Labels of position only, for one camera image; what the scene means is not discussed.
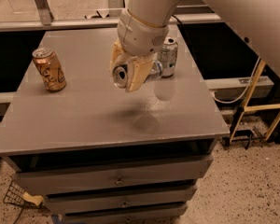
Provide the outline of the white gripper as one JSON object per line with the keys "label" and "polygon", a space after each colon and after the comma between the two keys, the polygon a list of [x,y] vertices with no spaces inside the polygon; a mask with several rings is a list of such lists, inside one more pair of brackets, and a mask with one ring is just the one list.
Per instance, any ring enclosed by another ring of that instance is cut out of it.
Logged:
{"label": "white gripper", "polygon": [[[121,11],[118,23],[118,38],[112,47],[110,72],[126,64],[128,53],[145,56],[157,52],[169,32],[167,25],[153,27],[140,22],[127,9]],[[151,59],[134,59],[128,62],[128,84],[126,92],[138,91],[152,68]]]}

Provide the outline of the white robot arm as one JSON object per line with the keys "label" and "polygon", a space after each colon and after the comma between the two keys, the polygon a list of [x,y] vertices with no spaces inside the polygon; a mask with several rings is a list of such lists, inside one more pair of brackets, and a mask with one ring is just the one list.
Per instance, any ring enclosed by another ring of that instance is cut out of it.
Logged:
{"label": "white robot arm", "polygon": [[[121,11],[110,70],[125,65],[123,88],[137,91],[153,55],[168,35],[168,22],[182,0],[129,0]],[[280,76],[280,0],[203,0]]]}

